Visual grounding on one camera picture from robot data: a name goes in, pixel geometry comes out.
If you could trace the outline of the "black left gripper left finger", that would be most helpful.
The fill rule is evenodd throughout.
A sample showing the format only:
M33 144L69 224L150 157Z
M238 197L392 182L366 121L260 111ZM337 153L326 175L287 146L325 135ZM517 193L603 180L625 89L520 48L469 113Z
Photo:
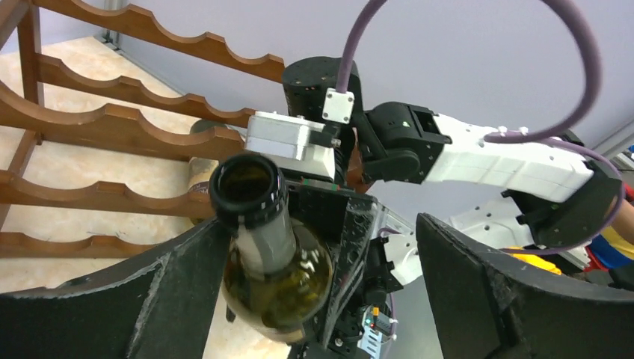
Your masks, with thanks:
M230 243L214 220L106 269L1 295L3 358L201 358Z

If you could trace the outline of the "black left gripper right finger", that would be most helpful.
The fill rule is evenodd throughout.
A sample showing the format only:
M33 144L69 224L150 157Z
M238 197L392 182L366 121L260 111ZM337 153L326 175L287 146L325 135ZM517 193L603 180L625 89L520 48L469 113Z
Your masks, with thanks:
M631 358L633 293L544 271L432 215L419 260L445 358Z

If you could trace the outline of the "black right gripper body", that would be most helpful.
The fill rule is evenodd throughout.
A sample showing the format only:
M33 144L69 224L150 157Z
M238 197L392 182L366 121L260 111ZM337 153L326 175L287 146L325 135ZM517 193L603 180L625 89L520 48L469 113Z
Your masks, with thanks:
M390 274L380 237L385 210L367 194L315 180L291 181L289 213L317 236L330 254L333 277L322 308L305 323L307 338L289 358L362 358L373 308L390 314L387 299L402 288Z

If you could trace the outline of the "dark wine bottle front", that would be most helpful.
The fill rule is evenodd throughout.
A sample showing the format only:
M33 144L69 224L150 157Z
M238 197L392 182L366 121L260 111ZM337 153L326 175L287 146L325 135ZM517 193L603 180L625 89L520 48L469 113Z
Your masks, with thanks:
M333 266L317 235L290 216L281 168L258 154L224 163L193 157L188 177L188 190L215 201L233 237L221 286L228 309L270 340L313 338Z

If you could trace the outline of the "wooden wine rack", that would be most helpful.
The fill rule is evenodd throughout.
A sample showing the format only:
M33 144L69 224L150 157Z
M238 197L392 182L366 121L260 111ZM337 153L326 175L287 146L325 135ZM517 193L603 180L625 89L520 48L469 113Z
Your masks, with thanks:
M12 205L89 209L146 215L203 218L212 214L207 199L187 193L173 198L138 194L118 182L56 189L27 181L24 170L34 147L44 140L133 155L185 161L208 155L225 159L241 151L238 129L253 110L220 111L198 95L165 97L139 80L120 76L100 81L72 71L61 59L40 51L41 9L116 31L261 79L281 82L285 64L275 55L248 59L236 55L223 37L206 32L182 37L166 30L153 13L127 5L103 10L82 1L3 1L1 41L19 35L23 93L1 87L1 124L24 134L8 169L1 172L1 213ZM94 111L68 113L42 104L42 86L54 85L97 96L110 103Z

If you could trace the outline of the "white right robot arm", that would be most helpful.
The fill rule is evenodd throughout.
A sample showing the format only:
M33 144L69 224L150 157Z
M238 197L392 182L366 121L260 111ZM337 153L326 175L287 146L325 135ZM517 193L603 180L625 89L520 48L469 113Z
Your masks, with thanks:
M520 261L511 246L570 250L601 227L612 198L624 193L616 170L600 164L559 130L546 143L502 144L491 128L427 108L386 102L364 111L360 78L336 95L339 59L314 57L281 76L289 113L323 120L332 108L357 128L357 139L320 150L296 137L279 166L312 177L345 177L351 149L361 152L361 179L464 181L502 189L498 198L440 221L421 214L417 250L386 240L397 256L393 278L423 276L445 358L631 358L633 291L552 274Z

